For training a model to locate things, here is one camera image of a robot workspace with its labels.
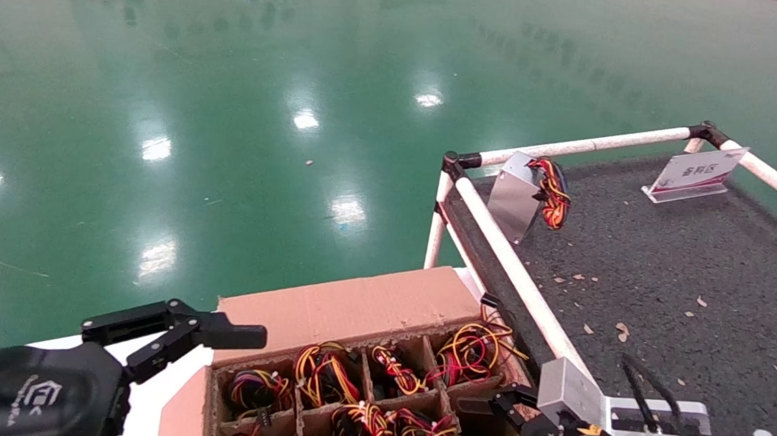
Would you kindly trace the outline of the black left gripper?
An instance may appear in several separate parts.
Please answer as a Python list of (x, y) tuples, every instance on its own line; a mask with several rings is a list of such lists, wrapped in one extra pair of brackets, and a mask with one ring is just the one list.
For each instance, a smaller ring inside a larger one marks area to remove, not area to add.
[[(142, 385), (197, 347), (264, 349), (267, 332), (172, 299), (86, 319), (82, 340), (97, 344), (0, 349), (0, 436), (120, 436), (132, 382)], [(126, 358), (125, 370), (98, 346), (156, 333)]]

